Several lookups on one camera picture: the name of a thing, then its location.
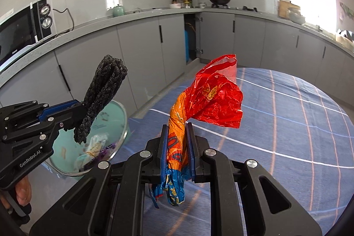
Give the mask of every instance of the black braided rope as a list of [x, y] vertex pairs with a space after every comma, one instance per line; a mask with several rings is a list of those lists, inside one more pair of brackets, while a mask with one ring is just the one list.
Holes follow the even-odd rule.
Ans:
[[94, 119], [115, 96], [127, 72], [121, 59], [106, 55], [100, 62], [82, 102], [87, 109], [86, 116], [74, 129], [77, 143], [86, 143]]

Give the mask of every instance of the countertop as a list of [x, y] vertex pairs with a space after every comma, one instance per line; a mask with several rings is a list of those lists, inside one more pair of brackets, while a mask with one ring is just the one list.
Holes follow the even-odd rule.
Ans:
[[289, 20], [281, 19], [274, 14], [255, 13], [255, 12], [248, 12], [248, 11], [235, 10], [235, 9], [216, 9], [216, 8], [162, 9], [162, 10], [156, 9], [156, 10], [151, 10], [151, 11], [147, 11], [147, 12], [128, 14], [128, 15], [124, 15], [124, 16], [109, 18], [109, 19], [98, 21], [98, 22], [90, 23], [88, 25], [74, 29], [73, 31], [68, 32], [58, 38], [55, 38], [45, 44], [39, 45], [38, 47], [34, 48], [29, 53], [27, 53], [24, 56], [22, 56], [21, 58], [19, 58], [17, 61], [15, 61], [13, 64], [11, 64], [9, 67], [4, 69], [0, 73], [0, 87], [3, 86], [11, 77], [13, 77], [15, 74], [17, 74], [20, 70], [25, 68], [30, 63], [34, 62], [36, 59], [40, 58], [42, 55], [58, 48], [59, 46], [62, 46], [63, 44], [68, 43], [69, 41], [77, 39], [77, 38], [84, 36], [86, 34], [89, 34], [91, 32], [95, 32], [97, 30], [104, 29], [104, 28], [107, 28], [110, 26], [118, 25], [120, 23], [126, 23], [129, 21], [144, 19], [144, 18], [148, 18], [148, 17], [177, 14], [177, 13], [189, 14], [189, 13], [199, 13], [199, 12], [218, 12], [218, 13], [231, 13], [231, 14], [238, 14], [238, 15], [246, 15], [246, 16], [258, 17], [258, 18], [276, 21], [279, 23], [290, 25], [290, 26], [296, 27], [298, 29], [302, 29], [304, 31], [307, 31], [309, 33], [312, 33], [312, 34], [318, 36], [318, 37], [323, 38], [324, 40], [341, 48], [344, 52], [348, 53], [350, 56], [352, 56], [354, 58], [354, 53], [352, 51], [343, 47], [338, 42], [327, 37], [326, 35], [324, 35], [320, 32], [317, 32], [315, 30], [312, 30], [310, 28], [307, 28], [305, 26], [301, 26], [296, 23], [293, 23]]

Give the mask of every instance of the blue tablecloth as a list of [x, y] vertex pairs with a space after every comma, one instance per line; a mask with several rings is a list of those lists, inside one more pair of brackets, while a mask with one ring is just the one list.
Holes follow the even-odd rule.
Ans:
[[[143, 119], [130, 119], [131, 141], [119, 150], [116, 162], [160, 136], [172, 104], [192, 81], [169, 92]], [[354, 193], [354, 125], [331, 98], [302, 79], [241, 68], [237, 84], [244, 94], [240, 129], [190, 119], [195, 134], [207, 138], [211, 147], [230, 159], [256, 159], [325, 234]], [[209, 185], [187, 181], [185, 191], [180, 207], [172, 207], [161, 197], [160, 209], [153, 207], [146, 192], [144, 235], [210, 235]]]

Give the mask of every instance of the metal bolt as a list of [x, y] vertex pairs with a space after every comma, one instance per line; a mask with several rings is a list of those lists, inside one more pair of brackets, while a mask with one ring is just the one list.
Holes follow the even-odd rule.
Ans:
[[101, 161], [99, 164], [98, 164], [98, 168], [99, 169], [106, 169], [109, 167], [109, 163], [107, 161]]
[[216, 151], [215, 151], [214, 149], [207, 149], [207, 150], [205, 151], [205, 154], [206, 154], [207, 156], [215, 156], [215, 155], [216, 155]]
[[143, 158], [147, 158], [151, 155], [150, 151], [147, 151], [147, 150], [143, 150], [140, 152], [140, 156], [143, 157]]
[[246, 164], [247, 164], [247, 166], [249, 166], [249, 167], [251, 167], [251, 168], [255, 168], [255, 167], [257, 167], [257, 165], [258, 165], [257, 161], [255, 161], [255, 160], [253, 160], [253, 159], [248, 160], [248, 161], [246, 162]]

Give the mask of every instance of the wooden cutting board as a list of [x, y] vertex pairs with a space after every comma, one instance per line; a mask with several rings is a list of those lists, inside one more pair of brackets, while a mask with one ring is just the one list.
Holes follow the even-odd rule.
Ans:
[[282, 18], [289, 19], [289, 11], [288, 11], [288, 9], [290, 7], [295, 7], [295, 8], [300, 9], [299, 6], [297, 6], [295, 4], [292, 4], [291, 2], [279, 0], [278, 16], [282, 17]]

